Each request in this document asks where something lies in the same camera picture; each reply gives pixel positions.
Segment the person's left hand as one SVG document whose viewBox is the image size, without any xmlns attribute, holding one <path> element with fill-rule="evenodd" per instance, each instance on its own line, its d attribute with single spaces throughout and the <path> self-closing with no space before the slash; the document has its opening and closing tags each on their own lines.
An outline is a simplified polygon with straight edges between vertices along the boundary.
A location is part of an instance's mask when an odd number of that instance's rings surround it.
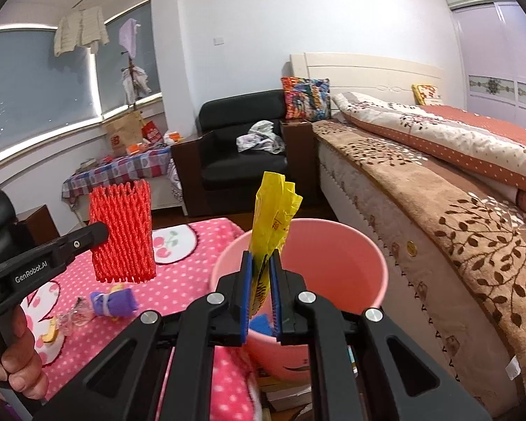
<svg viewBox="0 0 526 421">
<path fill-rule="evenodd" d="M 13 390 L 29 399 L 43 399 L 48 389 L 48 377 L 35 350 L 35 338 L 27 325 L 20 306 L 13 311 L 14 342 L 0 358 L 0 381 L 7 381 Z"/>
</svg>

